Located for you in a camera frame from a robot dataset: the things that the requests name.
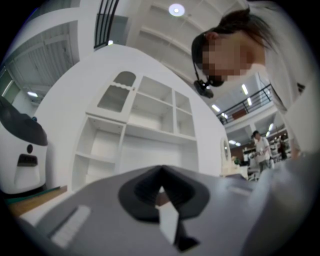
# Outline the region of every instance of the gray surface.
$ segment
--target gray surface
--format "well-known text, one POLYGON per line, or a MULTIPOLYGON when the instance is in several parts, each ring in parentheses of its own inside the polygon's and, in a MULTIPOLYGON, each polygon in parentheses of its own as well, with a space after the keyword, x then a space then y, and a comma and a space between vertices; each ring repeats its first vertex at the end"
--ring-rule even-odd
MULTIPOLYGON (((281 169, 265 170, 258 182, 212 177, 176 168, 203 183, 210 200, 196 218, 183 221, 188 236, 200 245, 183 255, 268 255, 294 232, 315 198, 319 155, 289 160, 281 169), (249 196, 229 187, 252 191, 249 196)), ((68 250, 80 255, 180 255, 158 224, 136 221, 124 211, 118 191, 126 181, 144 173, 139 169, 96 181, 52 209, 37 225, 48 235, 78 205, 92 212, 68 250)))

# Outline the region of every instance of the white wall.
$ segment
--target white wall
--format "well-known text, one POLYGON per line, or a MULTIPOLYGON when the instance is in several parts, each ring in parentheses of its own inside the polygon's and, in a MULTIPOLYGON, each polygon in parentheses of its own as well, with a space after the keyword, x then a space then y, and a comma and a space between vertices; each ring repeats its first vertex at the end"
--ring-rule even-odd
POLYGON ((29 96, 24 91, 19 91, 13 100, 12 105, 21 113, 31 118, 35 115, 37 107, 31 104, 29 96))
POLYGON ((199 171, 219 175, 220 141, 227 135, 210 108, 183 80, 161 63, 137 49, 114 44, 95 51, 69 69, 38 107, 36 116, 49 141, 46 165, 48 187, 68 183, 72 151, 85 111, 99 88, 119 68, 142 73, 190 98, 199 171))

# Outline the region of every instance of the black plastic piece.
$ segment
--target black plastic piece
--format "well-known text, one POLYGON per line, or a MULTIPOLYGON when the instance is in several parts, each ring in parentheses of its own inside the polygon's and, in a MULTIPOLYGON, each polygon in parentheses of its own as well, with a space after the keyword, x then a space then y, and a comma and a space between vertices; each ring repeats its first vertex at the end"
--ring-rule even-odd
POLYGON ((17 166, 33 167, 38 165, 38 158, 34 155, 21 154, 17 166))
POLYGON ((34 150, 34 147, 33 147, 31 144, 29 144, 29 145, 26 147, 26 151, 27 151, 29 154, 31 154, 33 150, 34 150))
POLYGON ((155 204, 161 187, 179 212, 180 220, 198 216, 210 198, 209 190, 203 184, 166 165, 156 166, 126 182, 120 188, 118 198, 136 220, 158 223, 159 211, 155 204))
POLYGON ((42 126, 27 114, 21 114, 0 96, 0 123, 17 138, 40 146, 47 146, 47 134, 42 126))

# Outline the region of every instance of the white shirt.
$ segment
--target white shirt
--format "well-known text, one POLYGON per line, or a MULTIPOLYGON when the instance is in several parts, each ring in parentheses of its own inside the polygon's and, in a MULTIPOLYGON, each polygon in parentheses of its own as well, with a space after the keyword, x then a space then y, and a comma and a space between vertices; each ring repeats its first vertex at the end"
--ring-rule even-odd
POLYGON ((273 88, 273 103, 281 114, 290 142, 299 149, 285 114, 301 94, 298 84, 306 86, 310 81, 319 81, 318 65, 300 30, 281 7, 270 1, 248 4, 250 12, 263 19, 274 36, 272 49, 265 49, 265 69, 273 88))
POLYGON ((256 161, 258 163, 270 159, 270 149, 263 153, 267 147, 269 147, 269 141, 265 137, 261 137, 260 140, 257 140, 255 144, 255 151, 262 153, 262 155, 257 155, 256 157, 256 161))

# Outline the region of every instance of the fluorescent light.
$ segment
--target fluorescent light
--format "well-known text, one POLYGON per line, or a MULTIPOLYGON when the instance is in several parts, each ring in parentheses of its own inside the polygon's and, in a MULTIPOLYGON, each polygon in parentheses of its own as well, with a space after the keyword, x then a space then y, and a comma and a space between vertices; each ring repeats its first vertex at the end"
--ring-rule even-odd
POLYGON ((217 112, 220 112, 220 108, 218 108, 215 104, 212 105, 212 108, 217 111, 217 112))
POLYGON ((172 16, 179 17, 185 14, 185 8, 181 4, 174 3, 170 5, 169 13, 172 16))
POLYGON ((273 123, 272 123, 272 124, 270 124, 270 126, 269 126, 269 130, 268 130, 268 131, 271 131, 273 127, 274 127, 274 124, 273 124, 273 123))
POLYGON ((38 94, 36 94, 35 92, 32 92, 32 91, 28 91, 28 94, 32 97, 38 97, 38 94))
POLYGON ((1 96, 4 96, 4 95, 6 94, 7 90, 8 90, 9 87, 12 85, 12 83, 13 83, 13 80, 11 80, 11 81, 8 83, 8 85, 7 85, 6 88, 4 89, 4 91, 3 91, 3 93, 2 93, 1 96))
POLYGON ((245 95, 248 95, 248 90, 245 84, 242 85, 242 90, 244 92, 245 95))

